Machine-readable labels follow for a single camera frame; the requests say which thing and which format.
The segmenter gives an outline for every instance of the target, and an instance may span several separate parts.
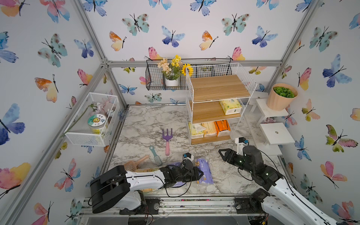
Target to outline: tan scoop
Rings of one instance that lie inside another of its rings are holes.
[[[127,163],[124,164],[125,170],[131,171],[131,172],[135,172],[135,170],[137,169],[137,166],[144,162],[146,159],[148,159],[150,156],[149,155],[145,155],[144,157],[142,157],[141,159],[137,160],[136,162],[134,161],[128,161]]]

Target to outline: yellow flower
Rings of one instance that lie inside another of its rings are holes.
[[[192,76],[194,73],[194,69],[191,67],[190,64],[184,63],[183,70],[181,72],[182,74],[184,74],[184,76],[186,76],[186,69],[188,69],[188,71],[189,71],[189,76]]]

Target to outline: marble tabletop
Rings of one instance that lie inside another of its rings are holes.
[[[235,129],[238,119],[231,119],[229,123]],[[165,156],[166,141],[162,138],[162,129],[173,130],[173,138],[170,140],[170,155]],[[253,144],[249,127],[244,118],[241,119],[235,136],[245,137]],[[150,155],[150,159],[141,163],[139,168],[156,167],[154,156],[149,146],[153,145],[157,155],[160,156],[163,165],[182,160],[182,154],[189,152],[195,159],[204,157],[210,165],[213,185],[202,186],[192,182],[186,195],[195,194],[251,194],[260,188],[254,181],[248,181],[240,176],[235,166],[222,160],[218,150],[230,148],[236,151],[236,144],[233,140],[218,141],[202,145],[189,145],[185,106],[184,105],[134,105],[129,107],[129,113],[125,119],[121,130],[118,143],[115,147],[109,169],[117,165],[122,165],[129,160],[138,160],[145,155]],[[284,174],[283,168],[277,156],[270,156],[275,162],[280,173]],[[263,155],[264,163],[273,166],[272,162]],[[249,173],[240,171],[243,176],[251,179]],[[170,188],[170,196],[184,193],[188,189],[188,184],[181,188]],[[146,194],[166,195],[164,189],[148,192]]]

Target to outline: black wire basket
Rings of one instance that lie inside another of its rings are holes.
[[[181,59],[181,61],[183,63],[187,63],[186,60],[211,60],[213,64],[215,64],[214,61],[215,58],[212,59]],[[221,60],[229,60],[231,62],[231,59],[229,58],[219,58]],[[147,63],[147,67],[146,67],[146,71],[145,71],[145,78],[146,78],[146,88],[148,90],[186,90],[186,76],[181,75],[180,76],[180,82],[179,82],[179,86],[176,87],[168,87],[165,85],[165,76],[162,73],[162,68],[158,68],[157,64],[160,62],[160,60],[146,60]],[[192,66],[205,66],[205,65],[209,65],[210,64],[201,64],[201,63],[191,63]],[[197,70],[198,68],[194,68],[194,77],[196,77],[197,74]],[[226,74],[224,75],[231,75],[232,74],[232,70],[229,67],[229,70],[227,71]]]

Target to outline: white flower pot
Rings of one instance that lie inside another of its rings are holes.
[[[165,78],[165,85],[167,87],[177,87],[177,86],[179,86],[179,82],[180,82],[180,78],[178,78],[176,80],[168,80]]]

